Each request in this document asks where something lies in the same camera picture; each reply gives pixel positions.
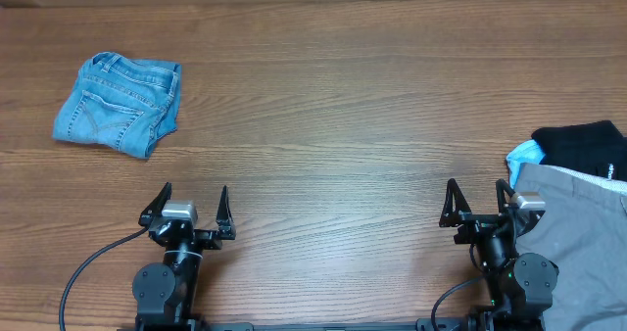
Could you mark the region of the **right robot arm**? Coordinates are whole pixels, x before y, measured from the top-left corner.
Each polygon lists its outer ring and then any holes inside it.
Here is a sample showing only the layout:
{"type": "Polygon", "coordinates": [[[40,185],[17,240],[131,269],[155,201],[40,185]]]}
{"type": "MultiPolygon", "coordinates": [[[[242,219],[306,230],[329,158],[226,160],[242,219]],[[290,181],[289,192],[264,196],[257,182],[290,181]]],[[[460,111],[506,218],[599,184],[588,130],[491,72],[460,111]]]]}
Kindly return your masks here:
{"type": "Polygon", "coordinates": [[[468,314],[445,321],[448,330],[542,330],[544,311],[553,305],[559,269],[536,253],[517,251],[518,239],[530,232],[546,212],[546,203],[534,192],[516,192],[506,181],[495,183],[498,211],[474,213],[457,182],[449,179],[439,225],[454,227],[457,245],[467,245],[473,266],[480,275],[445,292],[434,304],[429,322],[438,330],[441,303],[454,292],[481,281],[490,303],[472,307],[468,314]]]}

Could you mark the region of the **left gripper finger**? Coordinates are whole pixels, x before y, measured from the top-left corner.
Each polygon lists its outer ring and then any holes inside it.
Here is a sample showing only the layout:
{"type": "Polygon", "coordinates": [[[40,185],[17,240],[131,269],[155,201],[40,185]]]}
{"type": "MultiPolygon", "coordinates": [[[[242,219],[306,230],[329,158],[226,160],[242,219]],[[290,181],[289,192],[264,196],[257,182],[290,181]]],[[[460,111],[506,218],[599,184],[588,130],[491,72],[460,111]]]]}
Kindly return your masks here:
{"type": "Polygon", "coordinates": [[[232,217],[228,187],[224,185],[220,194],[220,201],[217,208],[217,230],[221,240],[234,240],[236,238],[236,228],[232,217]]]}
{"type": "Polygon", "coordinates": [[[138,224],[140,226],[150,226],[152,221],[162,215],[162,210],[167,201],[171,197],[172,185],[167,182],[160,193],[153,199],[153,201],[142,211],[138,218],[138,224]]]}

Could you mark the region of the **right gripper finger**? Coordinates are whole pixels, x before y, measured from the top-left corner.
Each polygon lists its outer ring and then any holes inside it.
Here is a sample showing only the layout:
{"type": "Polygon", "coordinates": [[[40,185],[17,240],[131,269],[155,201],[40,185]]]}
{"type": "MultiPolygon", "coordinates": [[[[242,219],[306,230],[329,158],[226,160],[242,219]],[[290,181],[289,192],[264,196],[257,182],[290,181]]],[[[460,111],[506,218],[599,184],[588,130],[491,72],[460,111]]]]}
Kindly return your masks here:
{"type": "Polygon", "coordinates": [[[514,190],[502,178],[495,183],[497,192],[497,203],[499,213],[506,213],[508,207],[508,199],[514,195],[514,190]]]}
{"type": "Polygon", "coordinates": [[[454,227],[464,224],[471,215],[471,208],[465,200],[456,180],[447,182],[445,203],[439,220],[440,227],[454,227]]]}

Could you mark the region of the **grey shorts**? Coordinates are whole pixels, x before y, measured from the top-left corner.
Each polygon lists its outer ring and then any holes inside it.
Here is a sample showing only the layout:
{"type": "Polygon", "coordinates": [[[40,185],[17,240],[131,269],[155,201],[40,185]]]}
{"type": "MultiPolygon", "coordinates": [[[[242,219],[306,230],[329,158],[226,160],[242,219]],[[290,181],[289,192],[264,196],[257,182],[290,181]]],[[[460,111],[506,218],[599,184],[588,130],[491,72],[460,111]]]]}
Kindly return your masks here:
{"type": "Polygon", "coordinates": [[[626,331],[626,183],[550,165],[525,164],[515,183],[546,212],[518,239],[559,268],[548,330],[626,331]]]}

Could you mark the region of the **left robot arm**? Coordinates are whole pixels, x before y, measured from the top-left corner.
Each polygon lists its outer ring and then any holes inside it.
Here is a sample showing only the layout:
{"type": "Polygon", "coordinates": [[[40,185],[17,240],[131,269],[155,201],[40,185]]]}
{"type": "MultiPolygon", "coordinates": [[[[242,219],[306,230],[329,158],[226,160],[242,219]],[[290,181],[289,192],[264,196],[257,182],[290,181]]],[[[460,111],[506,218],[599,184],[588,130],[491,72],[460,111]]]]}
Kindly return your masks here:
{"type": "Polygon", "coordinates": [[[220,193],[215,229],[196,226],[192,201],[171,197],[168,182],[138,218],[149,238],[165,249],[161,262],[138,270],[132,282],[136,300],[136,330],[208,330],[205,318],[193,311],[203,253],[219,250],[236,238],[228,188],[220,193]]]}

